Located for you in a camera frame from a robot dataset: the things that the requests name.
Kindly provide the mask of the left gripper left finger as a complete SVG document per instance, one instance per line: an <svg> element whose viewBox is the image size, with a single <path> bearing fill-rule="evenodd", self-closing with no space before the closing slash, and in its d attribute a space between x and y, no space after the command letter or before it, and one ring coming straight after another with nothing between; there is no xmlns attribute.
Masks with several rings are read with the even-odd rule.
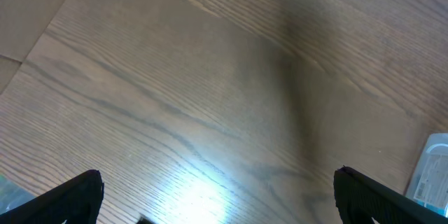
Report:
<svg viewBox="0 0 448 224"><path fill-rule="evenodd" d="M95 224L104 198L104 183L91 169L44 194L1 214L1 224Z"/></svg>

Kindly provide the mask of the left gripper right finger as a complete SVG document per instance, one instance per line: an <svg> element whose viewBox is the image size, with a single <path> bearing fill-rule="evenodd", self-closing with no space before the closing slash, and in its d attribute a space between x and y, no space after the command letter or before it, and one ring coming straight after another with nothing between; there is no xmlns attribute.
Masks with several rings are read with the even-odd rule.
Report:
<svg viewBox="0 0 448 224"><path fill-rule="evenodd" d="M334 173L335 205L343 224L447 224L447 218L351 167Z"/></svg>

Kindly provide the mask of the clear plastic container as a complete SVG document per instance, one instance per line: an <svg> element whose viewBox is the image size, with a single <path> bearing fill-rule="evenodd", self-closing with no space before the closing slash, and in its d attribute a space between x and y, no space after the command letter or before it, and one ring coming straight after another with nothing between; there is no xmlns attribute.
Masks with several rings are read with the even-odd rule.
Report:
<svg viewBox="0 0 448 224"><path fill-rule="evenodd" d="M447 133L429 136L405 196L447 217Z"/></svg>

